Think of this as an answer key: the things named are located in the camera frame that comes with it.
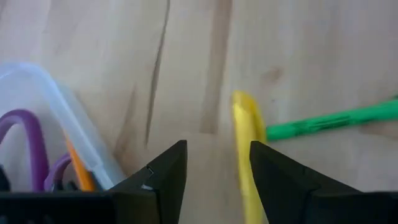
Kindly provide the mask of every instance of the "clear plastic container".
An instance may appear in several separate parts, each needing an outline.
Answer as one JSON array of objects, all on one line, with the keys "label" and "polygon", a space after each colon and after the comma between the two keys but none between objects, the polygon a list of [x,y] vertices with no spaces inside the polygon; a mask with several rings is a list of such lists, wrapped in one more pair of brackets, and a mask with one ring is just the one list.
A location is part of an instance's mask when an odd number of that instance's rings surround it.
[{"label": "clear plastic container", "polygon": [[[64,131],[77,154],[104,189],[125,176],[101,140],[81,104],[65,86],[43,69],[28,63],[0,66],[0,116],[14,109],[26,109],[39,119],[50,167],[67,152]],[[29,152],[22,127],[14,125],[0,145],[0,164],[13,191],[30,190]]]}]

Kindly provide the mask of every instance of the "green highlighter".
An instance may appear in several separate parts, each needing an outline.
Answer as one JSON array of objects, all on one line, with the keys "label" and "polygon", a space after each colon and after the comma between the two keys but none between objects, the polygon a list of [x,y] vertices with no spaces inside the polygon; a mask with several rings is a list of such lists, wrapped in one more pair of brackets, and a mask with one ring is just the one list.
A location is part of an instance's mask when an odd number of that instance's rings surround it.
[{"label": "green highlighter", "polygon": [[303,134],[313,134],[334,128],[364,124],[370,121],[386,121],[391,119],[398,119],[397,98],[366,108],[268,126],[266,134],[268,141],[278,141]]}]

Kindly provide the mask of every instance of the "scissors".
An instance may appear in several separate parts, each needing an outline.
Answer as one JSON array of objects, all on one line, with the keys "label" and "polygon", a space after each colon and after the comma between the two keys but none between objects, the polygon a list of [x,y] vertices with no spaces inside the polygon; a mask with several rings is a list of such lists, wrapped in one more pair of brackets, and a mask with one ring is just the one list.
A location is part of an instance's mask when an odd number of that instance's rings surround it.
[{"label": "scissors", "polygon": [[63,155],[49,169],[42,128],[39,119],[28,110],[12,110],[0,117],[0,143],[10,128],[20,124],[24,127],[30,153],[30,172],[33,192],[49,191],[62,181],[63,173],[71,163],[69,153]]}]

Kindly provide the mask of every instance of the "wooden table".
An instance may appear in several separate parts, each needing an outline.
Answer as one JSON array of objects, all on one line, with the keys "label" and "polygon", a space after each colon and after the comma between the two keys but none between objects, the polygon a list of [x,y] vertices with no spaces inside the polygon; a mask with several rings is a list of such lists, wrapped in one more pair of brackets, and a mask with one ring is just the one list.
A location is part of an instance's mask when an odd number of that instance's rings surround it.
[{"label": "wooden table", "polygon": [[[394,0],[2,0],[0,61],[68,85],[131,174],[188,140],[180,223],[242,223],[231,92],[276,124],[398,91]],[[398,190],[392,123],[272,143],[360,190]]]}]

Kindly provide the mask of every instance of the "orange pencil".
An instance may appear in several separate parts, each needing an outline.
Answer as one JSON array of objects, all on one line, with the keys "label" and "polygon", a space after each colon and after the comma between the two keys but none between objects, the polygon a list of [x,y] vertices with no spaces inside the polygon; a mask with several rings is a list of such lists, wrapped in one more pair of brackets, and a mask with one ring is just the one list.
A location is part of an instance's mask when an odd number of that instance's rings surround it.
[{"label": "orange pencil", "polygon": [[94,191],[95,185],[90,173],[86,170],[79,156],[76,153],[73,144],[70,142],[68,136],[65,134],[67,141],[67,148],[72,159],[73,168],[75,169],[77,178],[79,180],[80,188],[82,191]]}]

